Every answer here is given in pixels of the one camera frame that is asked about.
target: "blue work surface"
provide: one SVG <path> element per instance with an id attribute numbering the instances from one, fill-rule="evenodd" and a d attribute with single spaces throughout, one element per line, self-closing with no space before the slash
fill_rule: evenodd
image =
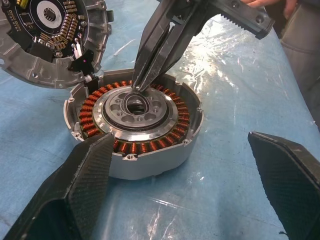
<path id="1" fill-rule="evenodd" d="M 115 22 L 104 70 L 132 68 L 155 0 L 109 0 Z M 97 240 L 287 240 L 263 189 L 247 135 L 303 144 L 320 159 L 320 136 L 274 32 L 257 40 L 211 19 L 170 71 L 194 89 L 205 120 L 190 158 L 138 181 L 110 179 Z M 73 145 L 67 90 L 0 76 L 0 239 Z"/>

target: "screw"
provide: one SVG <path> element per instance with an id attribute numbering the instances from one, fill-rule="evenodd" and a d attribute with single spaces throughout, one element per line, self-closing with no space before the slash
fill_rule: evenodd
<path id="1" fill-rule="evenodd" d="M 55 56 L 56 56 L 57 58 L 62 58 L 62 57 L 63 57 L 63 54 L 62 54 L 62 52 L 57 51 L 57 52 L 55 53 Z"/>
<path id="2" fill-rule="evenodd" d="M 9 5 L 9 0 L 2 0 L 3 5 L 8 6 Z"/>

